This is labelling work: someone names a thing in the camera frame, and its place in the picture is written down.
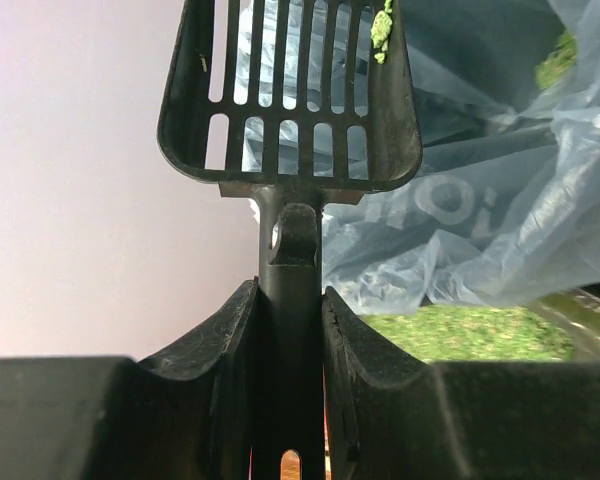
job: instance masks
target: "yellow-green clump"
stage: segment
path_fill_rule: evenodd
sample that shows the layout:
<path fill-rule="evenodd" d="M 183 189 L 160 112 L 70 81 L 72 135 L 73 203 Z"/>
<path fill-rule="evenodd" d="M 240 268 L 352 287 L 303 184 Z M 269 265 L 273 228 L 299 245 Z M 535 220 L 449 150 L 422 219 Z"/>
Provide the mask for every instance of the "yellow-green clump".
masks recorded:
<path fill-rule="evenodd" d="M 577 59 L 578 48 L 575 37 L 565 31 L 556 44 L 556 49 L 536 67 L 536 84 L 541 90 L 555 85 Z"/>
<path fill-rule="evenodd" d="M 391 28 L 393 27 L 393 20 L 391 19 L 391 1 L 385 0 L 384 10 L 380 10 L 376 17 L 373 19 L 373 25 L 371 26 L 371 42 L 373 48 L 380 49 L 380 52 L 376 53 L 373 57 L 380 64 L 384 63 L 387 58 L 387 51 L 389 50 L 389 35 L 391 35 Z"/>

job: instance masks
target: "white wall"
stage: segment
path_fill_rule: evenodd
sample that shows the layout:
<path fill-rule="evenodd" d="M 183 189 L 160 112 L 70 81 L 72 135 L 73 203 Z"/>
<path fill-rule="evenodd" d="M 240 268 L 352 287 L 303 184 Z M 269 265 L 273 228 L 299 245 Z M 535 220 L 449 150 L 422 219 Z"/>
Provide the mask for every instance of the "white wall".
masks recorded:
<path fill-rule="evenodd" d="M 0 356 L 142 357 L 256 272 L 246 201 L 162 158 L 182 0 L 0 0 Z"/>

